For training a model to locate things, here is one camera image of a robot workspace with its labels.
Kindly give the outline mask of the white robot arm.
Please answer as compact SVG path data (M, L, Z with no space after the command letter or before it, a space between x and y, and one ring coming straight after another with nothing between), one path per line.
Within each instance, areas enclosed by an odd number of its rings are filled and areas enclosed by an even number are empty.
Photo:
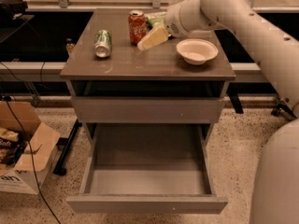
M169 35L229 30L291 112L299 116L299 42L253 11L249 0L185 0L167 8L164 24L137 44L141 50ZM267 141L257 167L249 224L299 224L299 119Z

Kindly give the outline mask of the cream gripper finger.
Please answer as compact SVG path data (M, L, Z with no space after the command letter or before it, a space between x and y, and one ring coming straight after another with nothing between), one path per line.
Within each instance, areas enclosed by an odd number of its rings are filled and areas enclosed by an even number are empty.
M153 27L137 44L140 50L151 49L167 41L169 33L163 26Z

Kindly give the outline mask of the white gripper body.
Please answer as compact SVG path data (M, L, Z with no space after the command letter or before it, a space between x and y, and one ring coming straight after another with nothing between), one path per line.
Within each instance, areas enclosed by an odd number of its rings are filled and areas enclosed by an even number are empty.
M183 37L189 33L195 25L193 12L192 0L186 0L168 7L164 16L167 32L174 37Z

